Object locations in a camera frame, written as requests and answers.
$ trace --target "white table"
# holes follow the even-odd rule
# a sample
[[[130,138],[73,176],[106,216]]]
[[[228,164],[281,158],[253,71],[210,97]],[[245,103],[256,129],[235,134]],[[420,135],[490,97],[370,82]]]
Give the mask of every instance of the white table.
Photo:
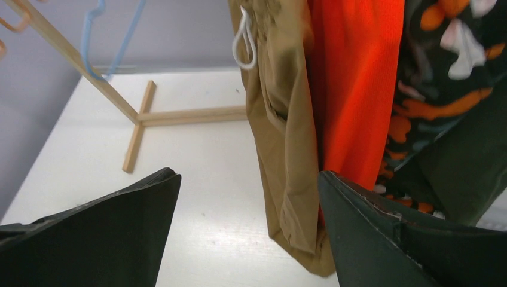
[[[242,105],[237,69],[117,75],[134,107],[148,80],[152,111]],[[308,273],[268,238],[254,138],[246,121],[150,127],[132,175],[121,170],[133,124],[86,79],[2,224],[30,223],[126,187],[162,167],[183,177],[157,286],[338,286]]]

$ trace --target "orange hanger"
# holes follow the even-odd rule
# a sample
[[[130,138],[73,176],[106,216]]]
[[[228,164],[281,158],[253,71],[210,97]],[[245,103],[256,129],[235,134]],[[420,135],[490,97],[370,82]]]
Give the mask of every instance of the orange hanger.
[[[28,24],[30,23],[32,16],[28,12],[28,9],[21,2],[19,1],[16,2],[17,5],[25,11],[25,13],[23,13],[23,17],[21,17],[21,22],[19,22],[17,26],[11,26],[9,23],[7,23],[7,21],[5,21],[3,18],[0,17],[0,24],[4,25],[4,27],[6,27],[7,29],[9,29],[14,33],[21,33],[28,27]]]
[[[7,49],[5,48],[5,44],[2,40],[0,40],[0,60],[2,60],[5,56]]]

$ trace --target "wooden dowel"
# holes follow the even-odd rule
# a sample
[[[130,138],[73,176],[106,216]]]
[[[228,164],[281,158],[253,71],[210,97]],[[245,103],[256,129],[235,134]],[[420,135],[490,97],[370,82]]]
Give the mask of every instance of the wooden dowel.
[[[137,124],[138,113],[127,103],[123,97],[107,82],[95,79],[88,74],[81,60],[81,55],[58,30],[27,0],[4,0],[20,16],[25,14],[24,8],[28,9],[31,16],[29,24],[52,45],[81,75],[87,78],[113,105],[115,105],[127,118]]]
[[[148,82],[139,112],[149,112],[156,89],[157,85],[155,82]],[[141,147],[144,130],[145,126],[142,123],[139,123],[134,127],[134,132],[132,133],[129,149],[127,150],[127,155],[125,156],[125,162],[123,163],[122,168],[126,173],[132,173],[134,171],[134,167],[136,166],[136,162],[138,160],[139,148]]]
[[[245,106],[226,106],[223,108],[206,108],[206,109],[189,109],[186,111],[173,112],[151,112],[139,113],[139,121],[155,121],[155,120],[184,120],[185,118],[210,118],[222,117],[225,115],[238,116],[245,119]]]
[[[149,120],[143,121],[142,124],[147,127],[153,127],[153,126],[174,126],[177,124],[199,124],[199,123],[214,123],[218,121],[244,121],[244,120],[246,120],[246,113],[200,116],[200,117],[168,118],[165,120]]]

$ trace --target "hanging clothes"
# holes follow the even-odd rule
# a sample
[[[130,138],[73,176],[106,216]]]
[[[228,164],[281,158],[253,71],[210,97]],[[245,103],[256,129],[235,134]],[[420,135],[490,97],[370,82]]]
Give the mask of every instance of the hanging clothes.
[[[491,95],[507,74],[505,1],[406,1],[393,111],[375,188],[422,212],[431,204],[385,188],[396,171]]]
[[[404,4],[308,3],[315,35],[308,60],[320,169],[372,190],[389,128]]]
[[[331,246],[326,231],[317,227],[317,143],[305,63],[313,32],[306,0],[228,3],[235,33],[243,7],[251,19],[243,28],[249,26],[255,38],[258,64],[244,65],[242,79],[269,236],[308,271],[329,276],[335,271]],[[255,63],[255,49],[235,42],[237,60]]]
[[[391,193],[435,205],[450,221],[475,226],[507,188],[507,78],[434,144],[397,171]]]

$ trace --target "wooden base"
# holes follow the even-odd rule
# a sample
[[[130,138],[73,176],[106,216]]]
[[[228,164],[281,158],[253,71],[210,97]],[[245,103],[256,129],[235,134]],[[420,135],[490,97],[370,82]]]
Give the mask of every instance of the wooden base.
[[[188,111],[153,112],[150,113],[151,104],[157,85],[150,81],[144,94],[141,109],[137,116],[139,121],[130,138],[129,150],[123,163],[123,171],[132,173],[138,159],[141,140],[146,127],[171,126],[175,124],[213,123],[217,121],[246,120],[245,106],[228,106],[223,108],[192,109]]]
[[[157,89],[157,85],[153,81],[148,82],[148,86],[146,87],[146,91],[144,93],[143,101],[141,104],[141,109],[139,112],[146,113],[151,109],[151,104],[153,103],[153,97],[155,95],[155,91]],[[142,123],[136,124],[134,127],[134,132],[132,133],[132,138],[130,138],[129,150],[127,151],[127,155],[125,156],[125,162],[123,163],[123,171],[126,173],[132,173],[134,171],[134,167],[136,166],[136,161],[138,160],[139,148],[141,147],[142,136],[144,135],[145,126]]]

